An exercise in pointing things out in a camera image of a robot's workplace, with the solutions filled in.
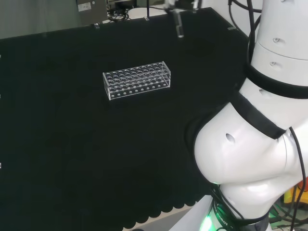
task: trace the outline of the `black band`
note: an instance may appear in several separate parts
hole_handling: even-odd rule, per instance
[[[264,135],[275,140],[286,132],[267,119],[241,93],[235,92],[230,102],[244,120]]]
[[[256,219],[237,219],[233,218],[231,214],[224,208],[224,205],[218,204],[215,199],[213,199],[213,210],[216,215],[217,220],[226,230],[235,231],[241,228],[243,231],[265,231],[262,230],[265,226],[264,223],[269,225],[269,213]]]
[[[308,87],[287,84],[274,80],[260,73],[248,63],[244,66],[244,71],[250,81],[268,92],[292,99],[308,99]]]

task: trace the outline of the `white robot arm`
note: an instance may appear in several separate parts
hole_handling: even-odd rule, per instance
[[[264,0],[253,68],[279,82],[308,87],[307,22],[307,0]],[[255,219],[265,216],[286,190],[303,179],[290,127],[308,169],[308,100],[270,93],[249,79],[239,93],[286,132],[277,139],[269,137],[229,103],[200,130],[194,154],[205,178],[220,184],[224,197],[245,219]],[[210,218],[215,229],[222,226],[214,209]],[[268,222],[265,229],[271,230]]]

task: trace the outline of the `gray surface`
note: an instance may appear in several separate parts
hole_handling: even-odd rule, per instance
[[[0,39],[78,26],[76,0],[0,0]]]
[[[143,231],[168,231],[171,229],[186,213],[188,213],[189,209],[185,211],[178,212],[176,214],[170,215],[168,217],[159,219],[152,223],[142,225],[138,227],[138,229],[142,229]]]

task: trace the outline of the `equipment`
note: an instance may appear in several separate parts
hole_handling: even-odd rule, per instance
[[[102,23],[108,19],[105,0],[77,0],[76,3],[83,26]]]
[[[248,79],[195,140],[197,165],[213,183],[213,207],[204,209],[210,212],[202,231],[270,231],[274,202],[307,176],[308,1],[264,0],[256,43],[251,0],[246,8],[252,29]]]
[[[285,204],[288,204],[288,205],[289,205],[289,204],[291,203],[293,197],[295,198],[295,200],[298,198],[299,192],[300,192],[300,190],[301,190],[301,188],[302,188],[302,186],[301,186],[302,184],[303,184],[303,182],[297,184],[294,188],[289,189],[289,190],[284,194],[284,200],[283,200],[283,202],[284,202]],[[306,188],[305,188],[305,191],[304,191],[302,197],[300,198],[300,203],[301,203],[301,205],[302,205],[303,207],[307,207],[307,205],[308,205],[307,185],[306,185]]]

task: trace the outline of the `black tablecloth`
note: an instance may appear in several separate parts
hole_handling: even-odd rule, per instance
[[[122,230],[209,193],[184,130],[244,80],[212,9],[0,41],[0,226]],[[171,88],[109,101],[102,72],[165,61]]]

